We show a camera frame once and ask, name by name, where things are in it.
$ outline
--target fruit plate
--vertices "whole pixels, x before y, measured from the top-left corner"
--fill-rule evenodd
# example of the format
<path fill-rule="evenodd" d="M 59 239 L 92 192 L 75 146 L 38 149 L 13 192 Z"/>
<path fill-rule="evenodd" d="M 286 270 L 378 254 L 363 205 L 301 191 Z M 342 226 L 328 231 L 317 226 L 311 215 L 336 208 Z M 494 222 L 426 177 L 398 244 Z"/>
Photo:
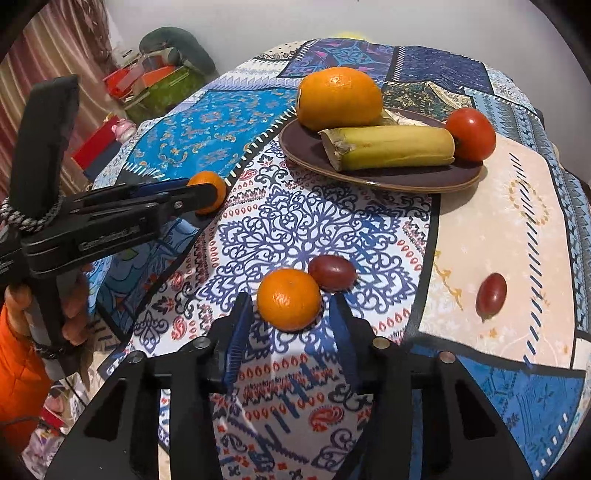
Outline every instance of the fruit plate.
<path fill-rule="evenodd" d="M 445 127 L 442 122 L 420 113 L 396 108 L 389 110 L 432 127 Z M 279 143 L 291 161 L 308 170 L 336 180 L 398 192 L 457 192 L 476 183 L 483 169 L 482 163 L 456 159 L 451 165 L 440 167 L 390 167 L 351 172 L 336 171 L 329 162 L 320 136 L 303 127 L 297 119 L 281 131 Z"/>

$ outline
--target human hand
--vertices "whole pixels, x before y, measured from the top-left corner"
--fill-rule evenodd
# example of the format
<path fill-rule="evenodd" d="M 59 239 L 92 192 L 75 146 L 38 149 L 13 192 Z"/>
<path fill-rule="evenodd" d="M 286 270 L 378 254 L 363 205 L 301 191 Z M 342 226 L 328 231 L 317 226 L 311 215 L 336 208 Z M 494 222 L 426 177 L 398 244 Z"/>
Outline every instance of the human hand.
<path fill-rule="evenodd" d="M 85 265 L 82 271 L 89 271 L 91 267 Z M 61 329 L 63 337 L 72 345 L 80 345 L 88 338 L 86 325 L 88 323 L 88 312 L 86 310 L 88 300 L 88 280 L 82 273 L 78 275 L 72 292 L 62 301 L 61 308 L 66 317 L 66 323 Z M 4 300 L 8 311 L 8 324 L 11 330 L 17 335 L 30 337 L 31 315 L 26 309 L 33 301 L 31 289 L 25 284 L 15 287 L 7 287 L 4 292 Z"/>

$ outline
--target green box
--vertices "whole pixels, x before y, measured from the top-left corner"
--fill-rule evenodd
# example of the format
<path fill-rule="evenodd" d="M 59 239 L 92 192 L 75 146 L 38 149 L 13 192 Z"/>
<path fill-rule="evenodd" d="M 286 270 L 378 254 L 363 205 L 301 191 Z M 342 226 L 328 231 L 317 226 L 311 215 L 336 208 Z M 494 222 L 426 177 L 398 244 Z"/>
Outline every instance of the green box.
<path fill-rule="evenodd" d="M 130 120 L 140 124 L 166 115 L 180 102 L 205 85 L 205 79 L 186 66 L 154 83 L 124 106 Z"/>

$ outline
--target table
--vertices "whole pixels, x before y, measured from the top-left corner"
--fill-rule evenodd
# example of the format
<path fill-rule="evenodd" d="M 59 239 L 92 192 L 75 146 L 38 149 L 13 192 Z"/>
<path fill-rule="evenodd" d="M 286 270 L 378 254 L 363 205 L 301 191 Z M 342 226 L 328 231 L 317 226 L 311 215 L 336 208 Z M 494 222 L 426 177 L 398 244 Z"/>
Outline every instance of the table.
<path fill-rule="evenodd" d="M 429 196 L 337 183 L 292 164 L 277 135 L 294 118 L 301 78 L 330 66 L 365 71 L 385 106 L 439 120 L 462 106 L 482 111 L 498 133 L 486 177 Z M 122 172 L 166 179 L 200 170 L 232 187 L 202 235 L 173 222 L 159 241 L 95 265 L 91 300 L 123 339 L 103 376 L 131 350 L 162 355 L 202 335 L 240 291 L 255 295 L 269 270 L 337 253 L 359 272 L 348 294 L 354 313 L 393 341 L 427 339 L 433 352 L 455 352 L 532 476 L 548 473 L 591 398 L 591 215 L 580 182 L 560 167 L 536 110 L 508 77 L 431 48 L 342 38 L 284 44 L 144 122 L 95 187 Z M 507 279 L 508 297 L 483 322 L 474 299 L 493 271 Z M 326 313 L 298 335 L 257 318 L 249 340 L 235 394 L 212 398 L 224 477 L 331 478 L 371 399 L 345 383 Z M 164 449 L 169 395 L 161 399 Z M 419 444 L 412 478 L 420 478 Z"/>

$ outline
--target white wall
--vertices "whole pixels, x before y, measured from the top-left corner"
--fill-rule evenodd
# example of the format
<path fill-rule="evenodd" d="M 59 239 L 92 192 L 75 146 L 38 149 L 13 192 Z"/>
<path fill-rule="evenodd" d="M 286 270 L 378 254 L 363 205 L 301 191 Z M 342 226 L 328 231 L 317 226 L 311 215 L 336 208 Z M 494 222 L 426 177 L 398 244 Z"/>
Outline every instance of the white wall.
<path fill-rule="evenodd" d="M 278 44 L 348 31 L 423 45 L 505 72 L 544 112 L 565 167 L 591 180 L 591 85 L 529 0 L 106 0 L 125 47 L 167 25 L 193 33 L 224 73 Z"/>

